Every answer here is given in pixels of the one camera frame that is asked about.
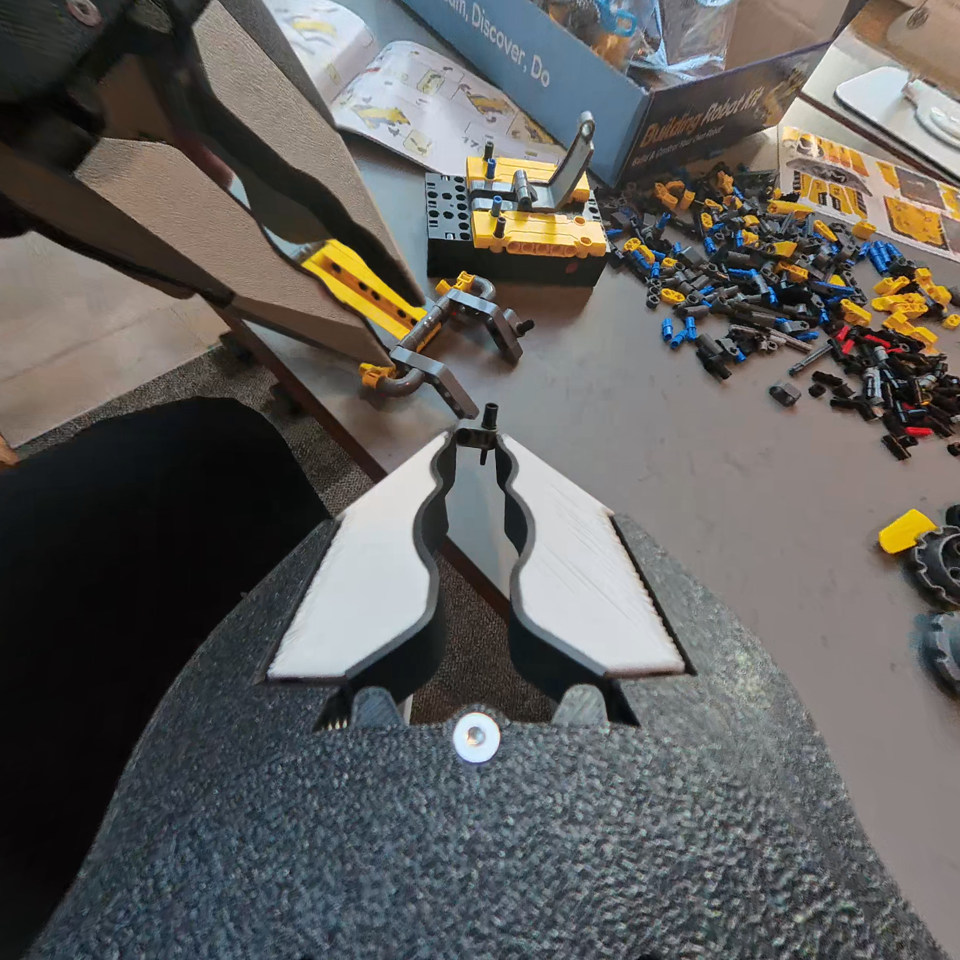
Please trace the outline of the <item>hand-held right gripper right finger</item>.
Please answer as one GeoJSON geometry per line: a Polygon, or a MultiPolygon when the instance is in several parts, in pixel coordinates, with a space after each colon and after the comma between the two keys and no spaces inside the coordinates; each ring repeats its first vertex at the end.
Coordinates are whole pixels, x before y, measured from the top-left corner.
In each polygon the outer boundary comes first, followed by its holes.
{"type": "Polygon", "coordinates": [[[560,702],[576,686],[682,676],[687,660],[614,520],[556,468],[501,434],[496,479],[510,572],[508,642],[518,674],[560,702]]]}

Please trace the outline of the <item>yellow curved panel piece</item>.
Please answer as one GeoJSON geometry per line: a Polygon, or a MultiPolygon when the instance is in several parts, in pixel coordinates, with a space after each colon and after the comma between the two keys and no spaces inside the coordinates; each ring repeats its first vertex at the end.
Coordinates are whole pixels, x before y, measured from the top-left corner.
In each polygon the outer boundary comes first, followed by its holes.
{"type": "Polygon", "coordinates": [[[878,532],[878,547],[888,555],[898,555],[913,549],[923,536],[938,529],[939,525],[920,510],[906,510],[878,532]]]}

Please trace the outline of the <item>person's black trousers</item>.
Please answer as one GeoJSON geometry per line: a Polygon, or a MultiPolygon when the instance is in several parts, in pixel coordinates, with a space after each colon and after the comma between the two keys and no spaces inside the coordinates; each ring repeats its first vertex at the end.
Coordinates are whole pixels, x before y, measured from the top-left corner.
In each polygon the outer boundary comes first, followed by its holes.
{"type": "Polygon", "coordinates": [[[2,958],[66,893],[174,678],[329,517],[233,398],[105,418],[2,473],[2,958]]]}

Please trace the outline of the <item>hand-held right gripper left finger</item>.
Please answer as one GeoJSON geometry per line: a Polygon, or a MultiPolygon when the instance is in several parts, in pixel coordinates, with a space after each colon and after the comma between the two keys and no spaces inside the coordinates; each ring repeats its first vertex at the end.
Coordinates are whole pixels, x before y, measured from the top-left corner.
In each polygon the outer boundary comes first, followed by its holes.
{"type": "Polygon", "coordinates": [[[403,702],[447,648],[437,553],[449,533],[452,431],[345,508],[266,666],[271,685],[387,690],[403,702]]]}

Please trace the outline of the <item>black block with yellow beams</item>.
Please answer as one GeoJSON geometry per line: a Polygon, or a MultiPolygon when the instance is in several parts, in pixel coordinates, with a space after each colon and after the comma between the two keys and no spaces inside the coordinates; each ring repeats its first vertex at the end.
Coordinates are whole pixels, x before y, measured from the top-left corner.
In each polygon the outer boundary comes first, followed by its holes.
{"type": "Polygon", "coordinates": [[[462,174],[426,174],[427,276],[438,293],[462,274],[594,288],[611,249],[588,180],[594,130],[594,115],[582,112],[557,164],[498,155],[487,140],[462,174]]]}

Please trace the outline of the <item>grey desk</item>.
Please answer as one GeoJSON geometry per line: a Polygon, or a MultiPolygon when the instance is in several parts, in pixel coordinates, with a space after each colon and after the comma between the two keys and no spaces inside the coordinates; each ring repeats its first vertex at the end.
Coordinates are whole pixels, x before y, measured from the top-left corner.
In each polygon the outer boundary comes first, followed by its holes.
{"type": "Polygon", "coordinates": [[[826,396],[783,408],[786,354],[720,382],[661,340],[627,271],[592,292],[498,284],[535,322],[515,369],[484,331],[440,349],[510,436],[641,524],[758,637],[806,705],[857,815],[933,936],[958,957],[958,697],[923,656],[930,603],[879,531],[958,503],[958,458],[936,436],[909,460],[880,420],[826,396]]]}

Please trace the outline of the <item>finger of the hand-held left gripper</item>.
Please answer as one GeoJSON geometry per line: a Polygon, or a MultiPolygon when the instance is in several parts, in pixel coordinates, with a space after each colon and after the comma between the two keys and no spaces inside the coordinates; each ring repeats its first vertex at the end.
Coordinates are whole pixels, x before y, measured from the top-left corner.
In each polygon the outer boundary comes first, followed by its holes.
{"type": "Polygon", "coordinates": [[[279,256],[250,213],[176,148],[104,138],[77,177],[220,282],[241,319],[360,363],[387,362],[366,320],[279,256]]]}
{"type": "Polygon", "coordinates": [[[190,2],[197,127],[239,174],[300,210],[302,239],[340,241],[411,304],[423,291],[330,111],[263,2],[190,2]]]}

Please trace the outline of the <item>pile of small building pieces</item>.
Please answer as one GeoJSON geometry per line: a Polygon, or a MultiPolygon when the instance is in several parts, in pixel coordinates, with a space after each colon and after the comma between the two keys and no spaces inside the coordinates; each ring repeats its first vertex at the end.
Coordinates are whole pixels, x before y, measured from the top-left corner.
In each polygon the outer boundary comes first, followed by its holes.
{"type": "Polygon", "coordinates": [[[880,424],[899,462],[922,441],[959,455],[958,363],[935,325],[958,331],[958,287],[867,223],[829,219],[785,196],[774,172],[681,173],[646,187],[601,188],[607,258],[642,286],[658,337],[690,345],[724,383],[755,356],[795,353],[785,381],[880,424]]]}

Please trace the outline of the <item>clear plastic bags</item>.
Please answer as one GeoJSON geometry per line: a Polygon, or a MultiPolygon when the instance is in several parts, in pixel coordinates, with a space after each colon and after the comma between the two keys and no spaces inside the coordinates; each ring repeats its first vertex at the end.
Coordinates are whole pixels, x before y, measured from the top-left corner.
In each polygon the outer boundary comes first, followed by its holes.
{"type": "Polygon", "coordinates": [[[608,66],[651,89],[722,73],[738,1],[535,1],[608,66]]]}

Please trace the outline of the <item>dark blue kit box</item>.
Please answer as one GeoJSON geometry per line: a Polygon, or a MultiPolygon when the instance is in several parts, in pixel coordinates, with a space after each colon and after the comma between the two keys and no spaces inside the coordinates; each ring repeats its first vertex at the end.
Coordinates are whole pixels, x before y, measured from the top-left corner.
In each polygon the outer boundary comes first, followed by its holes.
{"type": "Polygon", "coordinates": [[[676,86],[640,85],[535,2],[407,1],[407,9],[554,138],[595,121],[592,172],[608,186],[718,158],[777,126],[832,41],[676,86]]]}

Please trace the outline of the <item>yellow printed picture sheet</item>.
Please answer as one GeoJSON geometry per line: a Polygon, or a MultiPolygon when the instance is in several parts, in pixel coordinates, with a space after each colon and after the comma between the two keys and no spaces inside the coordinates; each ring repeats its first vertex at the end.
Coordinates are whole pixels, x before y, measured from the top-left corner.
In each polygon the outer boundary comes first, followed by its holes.
{"type": "Polygon", "coordinates": [[[779,190],[851,226],[959,260],[959,190],[796,126],[779,130],[779,190]]]}

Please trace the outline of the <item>open instruction booklet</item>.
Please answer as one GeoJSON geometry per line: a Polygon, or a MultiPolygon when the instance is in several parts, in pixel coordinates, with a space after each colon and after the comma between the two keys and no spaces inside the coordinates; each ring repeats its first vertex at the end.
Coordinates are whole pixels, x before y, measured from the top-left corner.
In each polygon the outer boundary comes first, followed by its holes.
{"type": "Polygon", "coordinates": [[[456,176],[487,146],[498,159],[550,166],[567,152],[485,79],[410,39],[381,43],[348,6],[265,6],[342,133],[367,138],[428,171],[456,176]]]}

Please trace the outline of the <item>yellow curved panel assembly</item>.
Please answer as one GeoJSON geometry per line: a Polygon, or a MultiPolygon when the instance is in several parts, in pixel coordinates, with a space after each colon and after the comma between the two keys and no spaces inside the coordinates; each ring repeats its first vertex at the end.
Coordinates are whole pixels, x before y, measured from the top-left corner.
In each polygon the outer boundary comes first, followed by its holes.
{"type": "Polygon", "coordinates": [[[388,365],[362,363],[359,377],[369,391],[385,399],[404,399],[431,386],[460,420],[475,419],[479,408],[444,363],[427,348],[453,321],[481,324],[500,356],[511,365],[522,358],[522,338],[535,327],[514,310],[496,303],[495,285],[481,275],[461,272],[453,282],[438,282],[438,298],[414,306],[380,279],[344,244],[330,240],[301,262],[340,303],[357,314],[386,350],[388,365]]]}

